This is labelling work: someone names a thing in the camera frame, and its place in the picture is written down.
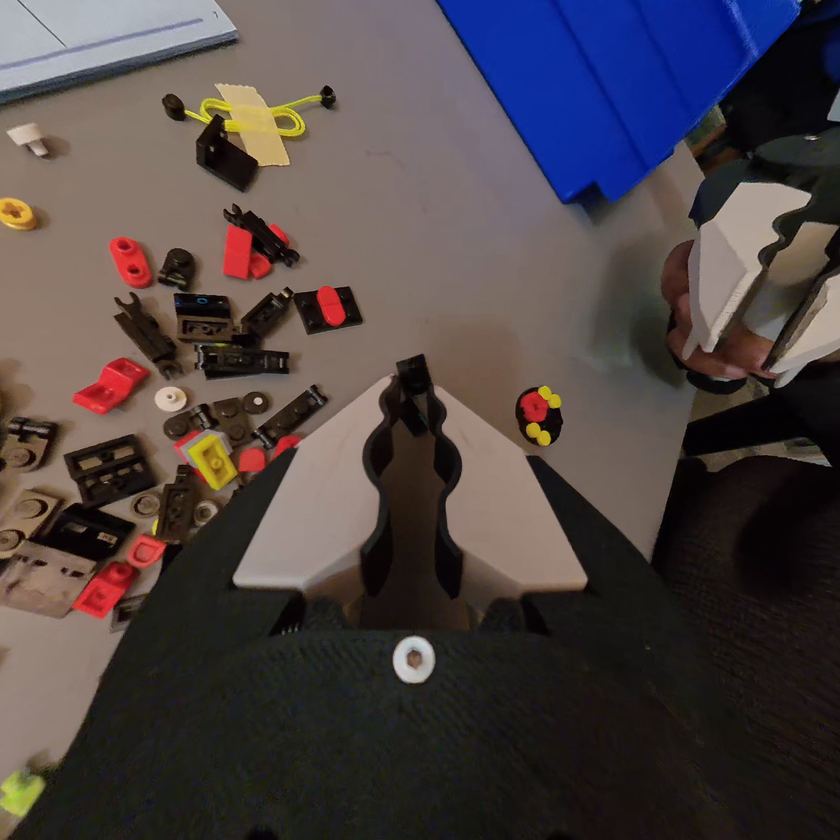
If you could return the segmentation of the neon green lego piece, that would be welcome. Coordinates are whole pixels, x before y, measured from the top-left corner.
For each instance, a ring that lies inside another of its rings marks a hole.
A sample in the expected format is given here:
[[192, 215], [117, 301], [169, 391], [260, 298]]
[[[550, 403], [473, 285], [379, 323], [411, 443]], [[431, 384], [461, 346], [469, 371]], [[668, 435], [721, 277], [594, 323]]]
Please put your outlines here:
[[11, 773], [1, 783], [1, 809], [21, 820], [46, 788], [46, 778], [32, 770], [22, 769]]

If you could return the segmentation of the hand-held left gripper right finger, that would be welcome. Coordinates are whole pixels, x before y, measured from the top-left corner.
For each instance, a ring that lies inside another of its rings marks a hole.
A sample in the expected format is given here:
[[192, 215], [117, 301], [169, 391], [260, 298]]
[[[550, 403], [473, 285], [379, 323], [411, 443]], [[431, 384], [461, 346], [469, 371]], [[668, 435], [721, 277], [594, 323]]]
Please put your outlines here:
[[437, 503], [434, 568], [451, 599], [581, 592], [587, 575], [524, 451], [443, 388], [427, 394]]

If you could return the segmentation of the red black lego clip piece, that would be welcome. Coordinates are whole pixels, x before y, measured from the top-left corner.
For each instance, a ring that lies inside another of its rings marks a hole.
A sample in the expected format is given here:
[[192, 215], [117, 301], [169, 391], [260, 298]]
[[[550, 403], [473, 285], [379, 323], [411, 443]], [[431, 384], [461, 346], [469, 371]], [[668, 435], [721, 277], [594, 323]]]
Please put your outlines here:
[[233, 204], [223, 210], [227, 223], [222, 272], [237, 280], [261, 280], [273, 266], [294, 267], [299, 253], [278, 226]]

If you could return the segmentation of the black lego plate red tile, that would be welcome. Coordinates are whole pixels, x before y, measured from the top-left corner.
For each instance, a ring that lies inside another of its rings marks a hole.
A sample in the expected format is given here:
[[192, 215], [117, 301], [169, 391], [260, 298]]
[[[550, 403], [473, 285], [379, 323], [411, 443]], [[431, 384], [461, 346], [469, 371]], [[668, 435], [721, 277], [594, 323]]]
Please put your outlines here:
[[350, 287], [323, 286], [300, 291], [293, 294], [292, 300], [307, 335], [334, 332], [364, 322]]

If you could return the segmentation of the small white lego piece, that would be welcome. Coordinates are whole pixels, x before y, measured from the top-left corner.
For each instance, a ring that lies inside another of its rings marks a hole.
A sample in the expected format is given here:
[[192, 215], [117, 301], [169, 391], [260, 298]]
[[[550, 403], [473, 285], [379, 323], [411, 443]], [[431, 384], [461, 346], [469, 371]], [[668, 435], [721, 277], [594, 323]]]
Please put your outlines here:
[[8, 129], [6, 134], [18, 148], [27, 149], [40, 159], [48, 159], [50, 157], [46, 136], [36, 123], [20, 124], [12, 129]]

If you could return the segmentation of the pile of lego pieces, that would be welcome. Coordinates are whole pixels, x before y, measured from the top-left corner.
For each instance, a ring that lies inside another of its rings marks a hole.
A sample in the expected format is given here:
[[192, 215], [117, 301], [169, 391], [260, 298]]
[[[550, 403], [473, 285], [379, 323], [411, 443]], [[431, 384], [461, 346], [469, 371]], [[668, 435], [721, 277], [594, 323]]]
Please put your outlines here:
[[2, 511], [2, 606], [59, 620], [111, 617], [268, 466], [273, 449], [252, 433], [283, 406], [255, 385], [298, 368], [265, 346], [298, 315], [292, 289], [241, 314], [225, 295], [191, 291], [185, 249], [156, 278], [139, 242], [117, 237], [109, 250], [127, 288], [93, 304], [116, 324], [102, 334], [101, 369], [89, 316], [67, 293], [44, 294], [57, 332], [35, 335], [46, 340], [35, 352], [43, 389], [2, 418], [2, 481], [14, 492]]

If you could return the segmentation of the blue storage bin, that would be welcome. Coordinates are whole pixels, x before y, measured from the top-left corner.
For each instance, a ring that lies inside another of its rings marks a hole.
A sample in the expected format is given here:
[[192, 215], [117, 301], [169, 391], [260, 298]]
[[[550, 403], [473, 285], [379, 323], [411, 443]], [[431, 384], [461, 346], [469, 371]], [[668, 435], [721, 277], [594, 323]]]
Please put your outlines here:
[[790, 27], [796, 1], [439, 1], [563, 203], [626, 195]]

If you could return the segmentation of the person's right forearm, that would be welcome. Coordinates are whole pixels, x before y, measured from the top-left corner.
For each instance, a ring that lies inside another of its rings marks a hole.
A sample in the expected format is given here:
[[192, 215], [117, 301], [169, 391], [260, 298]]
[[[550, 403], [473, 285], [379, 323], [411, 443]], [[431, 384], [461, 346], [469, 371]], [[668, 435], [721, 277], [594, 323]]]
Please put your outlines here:
[[768, 395], [689, 423], [681, 447], [697, 457], [794, 438], [809, 439], [839, 467], [839, 363], [810, 364]]

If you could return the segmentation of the black lego slope piece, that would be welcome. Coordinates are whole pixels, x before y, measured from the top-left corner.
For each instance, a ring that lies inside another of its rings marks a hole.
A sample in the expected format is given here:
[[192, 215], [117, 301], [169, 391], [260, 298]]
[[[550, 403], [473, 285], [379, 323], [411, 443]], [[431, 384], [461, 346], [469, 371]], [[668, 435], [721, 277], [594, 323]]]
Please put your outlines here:
[[196, 139], [196, 162], [239, 192], [246, 192], [259, 169], [257, 159], [228, 139], [224, 119], [214, 115]]

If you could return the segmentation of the small black lego bracket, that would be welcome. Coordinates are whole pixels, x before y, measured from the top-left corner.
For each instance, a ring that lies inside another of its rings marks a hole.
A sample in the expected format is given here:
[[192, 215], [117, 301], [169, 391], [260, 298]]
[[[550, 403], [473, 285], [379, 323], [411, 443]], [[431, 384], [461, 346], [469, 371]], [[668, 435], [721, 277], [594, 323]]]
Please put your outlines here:
[[429, 432], [429, 400], [433, 387], [425, 354], [398, 361], [396, 372], [401, 386], [400, 420], [410, 435], [419, 438]]

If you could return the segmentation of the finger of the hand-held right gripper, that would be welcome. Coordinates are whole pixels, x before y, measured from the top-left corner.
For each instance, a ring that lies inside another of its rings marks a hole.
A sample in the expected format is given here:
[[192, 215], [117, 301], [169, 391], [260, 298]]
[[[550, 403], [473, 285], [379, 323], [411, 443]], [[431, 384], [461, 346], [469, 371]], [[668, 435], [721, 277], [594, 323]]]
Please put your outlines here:
[[774, 344], [813, 281], [838, 272], [838, 183], [703, 186], [698, 204], [686, 353], [719, 350], [736, 324]]
[[825, 272], [811, 284], [773, 343], [763, 369], [780, 389], [810, 363], [839, 348], [839, 273]]

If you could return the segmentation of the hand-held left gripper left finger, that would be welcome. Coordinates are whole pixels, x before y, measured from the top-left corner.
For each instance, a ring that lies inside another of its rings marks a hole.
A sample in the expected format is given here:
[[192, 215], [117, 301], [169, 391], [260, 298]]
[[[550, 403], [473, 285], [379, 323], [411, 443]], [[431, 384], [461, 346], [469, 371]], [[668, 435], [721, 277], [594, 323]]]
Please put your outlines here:
[[294, 449], [233, 575], [238, 588], [329, 598], [347, 617], [361, 615], [392, 567], [383, 475], [402, 397], [389, 374]]

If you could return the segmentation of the round black lego plate assembly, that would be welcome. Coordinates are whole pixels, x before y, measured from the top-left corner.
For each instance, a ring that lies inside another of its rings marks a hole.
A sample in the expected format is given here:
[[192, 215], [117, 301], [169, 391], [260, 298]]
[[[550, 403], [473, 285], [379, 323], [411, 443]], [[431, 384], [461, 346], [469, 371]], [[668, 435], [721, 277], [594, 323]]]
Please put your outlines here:
[[542, 429], [548, 430], [554, 444], [559, 438], [564, 419], [561, 412], [562, 400], [548, 385], [529, 388], [517, 399], [514, 413], [518, 423], [520, 435], [531, 445], [539, 446], [525, 435], [525, 427], [530, 423], [540, 424]]

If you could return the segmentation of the person's right hand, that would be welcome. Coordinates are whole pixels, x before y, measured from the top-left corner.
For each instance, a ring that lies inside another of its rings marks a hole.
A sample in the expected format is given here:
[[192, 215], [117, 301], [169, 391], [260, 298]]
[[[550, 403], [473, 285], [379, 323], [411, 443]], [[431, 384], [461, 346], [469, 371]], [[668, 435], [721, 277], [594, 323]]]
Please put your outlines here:
[[735, 393], [749, 377], [764, 384], [771, 382], [773, 375], [763, 366], [773, 342], [741, 324], [731, 328], [719, 350], [706, 352], [696, 347], [686, 353], [692, 330], [689, 261], [693, 245], [692, 240], [677, 245], [661, 275], [661, 294], [670, 309], [666, 342], [671, 357], [690, 384], [710, 394]]

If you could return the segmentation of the lego instruction booklet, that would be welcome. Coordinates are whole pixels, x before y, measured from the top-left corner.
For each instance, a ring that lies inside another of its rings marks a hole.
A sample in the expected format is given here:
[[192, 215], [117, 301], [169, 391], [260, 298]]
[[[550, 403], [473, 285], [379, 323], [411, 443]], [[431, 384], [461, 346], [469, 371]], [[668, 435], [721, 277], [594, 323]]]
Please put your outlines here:
[[1, 103], [238, 41], [212, 1], [2, 1]]

